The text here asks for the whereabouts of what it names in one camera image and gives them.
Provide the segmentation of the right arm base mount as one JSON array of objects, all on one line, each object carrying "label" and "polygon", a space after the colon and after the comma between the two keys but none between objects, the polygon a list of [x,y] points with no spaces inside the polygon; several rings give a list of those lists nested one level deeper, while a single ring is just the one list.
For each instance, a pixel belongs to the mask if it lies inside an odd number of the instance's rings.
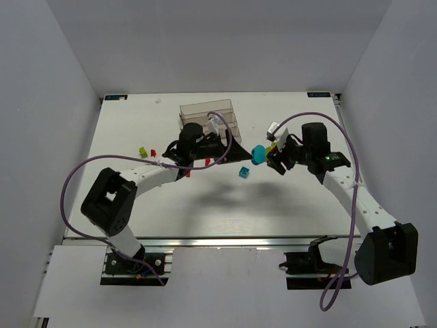
[{"label": "right arm base mount", "polygon": [[323,236],[303,251],[285,252],[278,268],[285,272],[288,290],[323,290],[340,272],[348,239]]}]

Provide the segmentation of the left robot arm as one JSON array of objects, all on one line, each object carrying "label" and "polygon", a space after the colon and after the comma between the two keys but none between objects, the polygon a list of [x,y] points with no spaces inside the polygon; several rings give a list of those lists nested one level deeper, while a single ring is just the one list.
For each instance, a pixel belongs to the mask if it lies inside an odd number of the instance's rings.
[{"label": "left robot arm", "polygon": [[156,187],[181,180],[194,162],[213,159],[217,164],[249,161],[252,156],[226,132],[223,143],[218,133],[205,134],[201,125],[188,123],[178,139],[172,141],[156,160],[157,165],[143,165],[124,172],[103,169],[81,205],[81,213],[95,225],[113,250],[135,260],[142,260],[145,250],[128,226],[137,197]]}]

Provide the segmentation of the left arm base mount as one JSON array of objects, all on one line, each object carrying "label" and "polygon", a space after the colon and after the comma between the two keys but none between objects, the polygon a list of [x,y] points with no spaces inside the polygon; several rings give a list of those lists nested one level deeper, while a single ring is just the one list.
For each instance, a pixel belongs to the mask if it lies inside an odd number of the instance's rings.
[{"label": "left arm base mount", "polygon": [[141,264],[120,257],[108,248],[102,265],[101,286],[158,286],[167,284],[173,262],[173,250],[152,247],[145,250]]}]

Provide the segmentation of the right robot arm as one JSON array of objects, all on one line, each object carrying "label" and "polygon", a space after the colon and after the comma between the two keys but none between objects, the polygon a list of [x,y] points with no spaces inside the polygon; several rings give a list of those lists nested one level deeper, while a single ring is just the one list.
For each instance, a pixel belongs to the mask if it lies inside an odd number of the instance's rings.
[{"label": "right robot arm", "polygon": [[348,268],[368,285],[379,284],[416,271],[419,233],[411,223],[400,223],[355,181],[355,171],[341,152],[333,152],[321,122],[302,126],[302,138],[273,122],[267,138],[276,145],[267,154],[267,165],[284,175],[304,165],[329,190],[355,220],[361,236],[353,243]]}]

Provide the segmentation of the blue rounded lego brick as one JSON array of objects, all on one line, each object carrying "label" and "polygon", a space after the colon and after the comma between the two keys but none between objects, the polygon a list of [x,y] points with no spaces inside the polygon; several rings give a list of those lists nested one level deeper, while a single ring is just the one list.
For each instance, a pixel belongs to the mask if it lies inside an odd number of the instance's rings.
[{"label": "blue rounded lego brick", "polygon": [[251,162],[254,165],[261,165],[266,162],[266,149],[263,145],[256,145],[251,151]]}]

